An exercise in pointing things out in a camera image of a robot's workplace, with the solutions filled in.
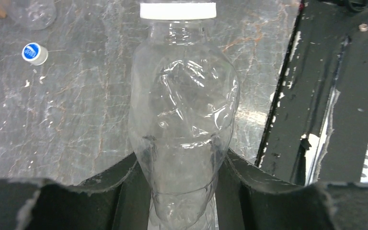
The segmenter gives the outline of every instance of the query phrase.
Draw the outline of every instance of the plastic bottle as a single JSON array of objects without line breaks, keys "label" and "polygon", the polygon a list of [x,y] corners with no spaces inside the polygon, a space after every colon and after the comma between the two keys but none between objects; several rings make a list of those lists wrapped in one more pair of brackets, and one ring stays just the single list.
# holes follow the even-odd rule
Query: plastic bottle
[{"label": "plastic bottle", "polygon": [[30,30],[42,30],[57,17],[54,0],[0,0],[8,16]]},{"label": "plastic bottle", "polygon": [[215,192],[239,103],[238,78],[208,42],[215,3],[143,2],[140,16],[150,28],[133,56],[129,138],[162,225],[185,230]]}]

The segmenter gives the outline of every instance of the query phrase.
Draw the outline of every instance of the bolt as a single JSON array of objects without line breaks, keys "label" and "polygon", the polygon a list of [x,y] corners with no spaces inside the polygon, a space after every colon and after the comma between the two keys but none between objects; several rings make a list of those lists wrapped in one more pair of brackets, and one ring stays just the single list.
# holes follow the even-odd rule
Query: bolt
[{"label": "bolt", "polygon": [[366,31],[368,31],[368,25],[367,25],[367,24],[365,24],[365,23],[360,24],[360,26],[359,26],[359,30],[360,30],[361,32],[366,32]]}]

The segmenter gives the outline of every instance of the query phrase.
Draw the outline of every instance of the scratched metal surface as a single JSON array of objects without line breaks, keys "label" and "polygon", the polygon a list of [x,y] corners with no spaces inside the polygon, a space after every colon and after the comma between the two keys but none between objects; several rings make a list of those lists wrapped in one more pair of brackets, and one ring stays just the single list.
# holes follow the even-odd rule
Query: scratched metal surface
[{"label": "scratched metal surface", "polygon": [[[0,177],[48,177],[64,184],[131,153],[130,67],[145,39],[132,0],[58,0],[57,20],[28,31],[0,20]],[[231,147],[254,162],[297,0],[218,1],[211,37],[239,70],[241,103]],[[32,67],[28,42],[49,50]]]}]

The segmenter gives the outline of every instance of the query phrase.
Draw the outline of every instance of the clear plastic container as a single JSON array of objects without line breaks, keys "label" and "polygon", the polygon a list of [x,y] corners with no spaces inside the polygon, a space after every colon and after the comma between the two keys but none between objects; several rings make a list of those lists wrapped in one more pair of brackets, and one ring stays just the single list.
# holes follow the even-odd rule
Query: clear plastic container
[{"label": "clear plastic container", "polygon": [[186,230],[215,192],[240,91],[231,62],[208,42],[215,4],[171,4],[141,4],[150,28],[133,56],[128,126],[156,215]]},{"label": "clear plastic container", "polygon": [[42,30],[57,17],[54,0],[0,0],[8,16],[30,30]]}]

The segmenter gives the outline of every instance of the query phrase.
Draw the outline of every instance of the blue logo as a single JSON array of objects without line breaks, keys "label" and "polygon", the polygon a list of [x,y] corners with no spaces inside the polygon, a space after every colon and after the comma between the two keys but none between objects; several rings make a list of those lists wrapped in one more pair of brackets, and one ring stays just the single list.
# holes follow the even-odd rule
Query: blue logo
[{"label": "blue logo", "polygon": [[23,54],[27,59],[35,58],[38,53],[39,53],[39,47],[34,43],[28,44],[23,50]]}]

